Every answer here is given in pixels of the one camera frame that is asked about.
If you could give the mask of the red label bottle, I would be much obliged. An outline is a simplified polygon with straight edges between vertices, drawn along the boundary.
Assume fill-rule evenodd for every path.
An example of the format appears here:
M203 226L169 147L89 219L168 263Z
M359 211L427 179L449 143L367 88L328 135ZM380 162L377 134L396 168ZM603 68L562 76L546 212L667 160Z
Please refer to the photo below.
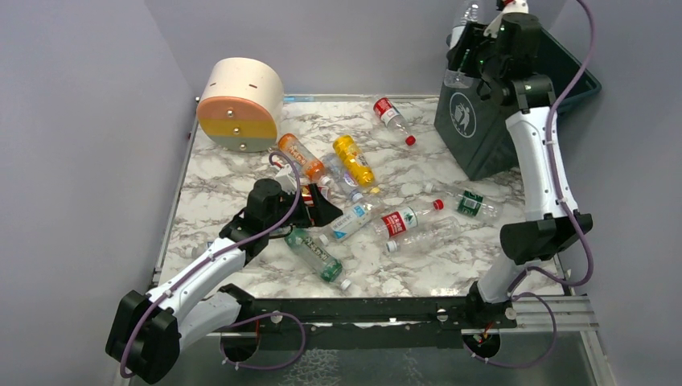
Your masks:
M413 136L409 123L386 96L379 97L373 104L372 110L387 129L401 133L407 146L416 144L416 138Z
M401 235L437 216L445 207L442 199L426 205L403 206L393 209L372 222L375 234L384 240Z

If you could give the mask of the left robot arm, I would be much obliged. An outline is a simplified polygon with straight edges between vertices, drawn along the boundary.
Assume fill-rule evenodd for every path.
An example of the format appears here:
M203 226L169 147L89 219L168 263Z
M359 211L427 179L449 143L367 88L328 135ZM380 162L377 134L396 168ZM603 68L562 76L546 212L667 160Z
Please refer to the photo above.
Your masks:
M120 300L105 352L118 361L121 377L155 384L197 340L249 324L254 296L220 283L262 252L273 232L324 227L342 214L315 184L285 191L274 179L257 180L245 206L194 262L147 293L132 290Z

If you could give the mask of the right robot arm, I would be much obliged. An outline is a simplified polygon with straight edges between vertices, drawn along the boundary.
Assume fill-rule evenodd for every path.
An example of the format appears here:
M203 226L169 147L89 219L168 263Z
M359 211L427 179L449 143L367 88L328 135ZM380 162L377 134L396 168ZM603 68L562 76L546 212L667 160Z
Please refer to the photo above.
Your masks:
M575 241L586 244L594 225L569 189L557 135L557 108L585 72L580 66L560 95L551 79L536 71L543 28L525 10L506 6L488 25L469 22L448 54L449 66L477 81L475 102L491 103L503 117L516 149L524 184L525 217L500 230L502 253L475 282L467 311L477 322L502 314L529 271L562 285L571 283L536 266Z

